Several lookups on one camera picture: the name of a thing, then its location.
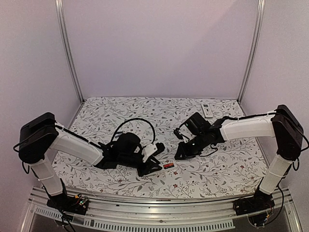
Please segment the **long white remote control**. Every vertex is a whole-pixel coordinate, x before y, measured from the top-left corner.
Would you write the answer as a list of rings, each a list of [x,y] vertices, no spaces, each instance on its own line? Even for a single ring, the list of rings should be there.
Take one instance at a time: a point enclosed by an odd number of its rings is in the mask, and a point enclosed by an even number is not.
[[[171,163],[167,163],[167,164],[163,164],[163,170],[167,170],[167,169],[172,169],[175,167],[174,163],[171,162]]]

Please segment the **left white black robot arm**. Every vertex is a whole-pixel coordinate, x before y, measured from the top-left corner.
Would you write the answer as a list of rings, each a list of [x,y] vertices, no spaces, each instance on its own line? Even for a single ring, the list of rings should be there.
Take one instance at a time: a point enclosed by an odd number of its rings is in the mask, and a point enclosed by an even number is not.
[[[49,149],[70,154],[99,169],[115,169],[121,165],[135,168],[139,176],[144,176],[162,169],[156,155],[162,153],[165,146],[155,141],[143,146],[140,138],[131,132],[107,144],[95,144],[56,122],[50,112],[25,124],[13,150],[41,181],[53,202],[67,210],[72,200],[65,194],[64,184],[45,156]]]

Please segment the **white air conditioner remote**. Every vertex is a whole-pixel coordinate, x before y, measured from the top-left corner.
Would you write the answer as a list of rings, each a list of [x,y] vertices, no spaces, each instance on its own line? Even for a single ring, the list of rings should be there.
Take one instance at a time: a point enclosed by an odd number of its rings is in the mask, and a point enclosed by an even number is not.
[[[208,104],[203,103],[201,105],[201,107],[202,107],[205,118],[213,118],[213,113],[212,113],[211,108]]]

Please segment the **floral patterned table mat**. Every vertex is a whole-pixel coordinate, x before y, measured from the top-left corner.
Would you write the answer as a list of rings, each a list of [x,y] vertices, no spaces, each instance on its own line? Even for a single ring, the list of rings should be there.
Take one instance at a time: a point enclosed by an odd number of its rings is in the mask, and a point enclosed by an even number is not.
[[[151,172],[133,167],[100,169],[59,151],[52,166],[67,188],[122,196],[200,199],[252,194],[267,171],[255,138],[210,145],[188,160],[175,155],[180,140],[192,134],[184,122],[208,106],[210,123],[224,116],[243,116],[235,100],[148,97],[92,97],[87,99],[70,130],[94,144],[115,146],[126,135],[137,139],[134,154],[141,155]]]

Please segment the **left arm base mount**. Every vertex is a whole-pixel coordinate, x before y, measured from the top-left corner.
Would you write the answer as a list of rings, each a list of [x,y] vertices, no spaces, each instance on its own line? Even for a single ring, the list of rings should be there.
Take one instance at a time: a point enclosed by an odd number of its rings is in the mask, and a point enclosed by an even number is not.
[[[89,205],[89,198],[87,196],[82,196],[80,193],[75,196],[69,196],[62,179],[60,179],[60,181],[62,191],[59,194],[51,196],[45,189],[45,192],[49,198],[47,201],[47,206],[55,208],[61,213],[69,212],[79,215],[86,215]]]

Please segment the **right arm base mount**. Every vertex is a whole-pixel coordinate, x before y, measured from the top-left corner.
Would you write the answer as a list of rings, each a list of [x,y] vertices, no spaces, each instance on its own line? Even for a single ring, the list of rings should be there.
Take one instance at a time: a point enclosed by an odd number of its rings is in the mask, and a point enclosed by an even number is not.
[[[251,197],[242,197],[233,201],[233,209],[237,216],[270,209],[274,206],[272,194],[265,194],[259,189]]]

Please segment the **right aluminium frame post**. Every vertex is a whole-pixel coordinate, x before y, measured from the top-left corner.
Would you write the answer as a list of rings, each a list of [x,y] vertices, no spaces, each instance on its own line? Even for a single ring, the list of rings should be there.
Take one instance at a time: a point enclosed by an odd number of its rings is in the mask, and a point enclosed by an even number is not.
[[[256,12],[256,20],[255,20],[255,25],[254,25],[254,30],[253,30],[253,38],[251,42],[248,60],[247,60],[246,67],[245,67],[243,80],[242,80],[238,98],[237,98],[237,101],[239,104],[243,102],[245,92],[247,89],[247,85],[250,79],[251,71],[253,68],[254,58],[255,58],[257,48],[258,48],[259,37],[261,34],[261,29],[262,29],[262,24],[263,24],[265,2],[266,2],[265,0],[259,0],[257,4],[257,12]]]

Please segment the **aluminium frame post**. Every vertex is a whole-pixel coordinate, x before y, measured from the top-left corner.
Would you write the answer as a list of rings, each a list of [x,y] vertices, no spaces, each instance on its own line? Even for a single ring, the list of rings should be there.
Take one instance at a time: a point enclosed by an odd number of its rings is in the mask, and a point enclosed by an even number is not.
[[[59,29],[60,29],[61,40],[63,43],[64,52],[65,52],[70,76],[72,79],[73,87],[75,89],[79,102],[83,103],[84,97],[82,94],[81,85],[80,85],[80,82],[77,76],[77,71],[74,65],[73,55],[72,55],[72,51],[70,48],[69,36],[67,32],[64,8],[63,8],[63,1],[55,0],[55,5],[56,5],[56,14],[57,14],[57,19],[58,19],[58,24],[59,24]]]
[[[237,101],[239,104],[243,102],[245,92],[247,89],[247,85],[250,79],[251,71],[253,68],[254,58],[255,58],[257,48],[258,48],[259,37],[261,34],[261,29],[262,29],[262,24],[263,24],[265,2],[266,2],[265,0],[259,0],[257,4],[257,12],[256,12],[256,20],[255,20],[255,25],[254,25],[254,30],[253,30],[253,38],[251,42],[248,60],[247,60],[246,67],[245,67],[243,80],[242,80],[238,98],[237,98]]]

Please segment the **left aluminium frame post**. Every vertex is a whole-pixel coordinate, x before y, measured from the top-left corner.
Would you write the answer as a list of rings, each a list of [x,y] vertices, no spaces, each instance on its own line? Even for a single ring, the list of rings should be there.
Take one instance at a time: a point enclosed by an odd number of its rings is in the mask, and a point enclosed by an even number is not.
[[[75,89],[79,102],[83,103],[84,97],[82,94],[81,85],[80,85],[80,82],[77,76],[77,71],[74,65],[73,55],[72,55],[72,51],[70,48],[69,36],[67,32],[64,8],[63,8],[63,1],[55,0],[55,5],[56,5],[56,14],[57,14],[57,19],[58,19],[58,24],[59,24],[59,29],[60,29],[61,40],[63,43],[64,52],[65,52],[70,76],[72,79],[73,87]]]

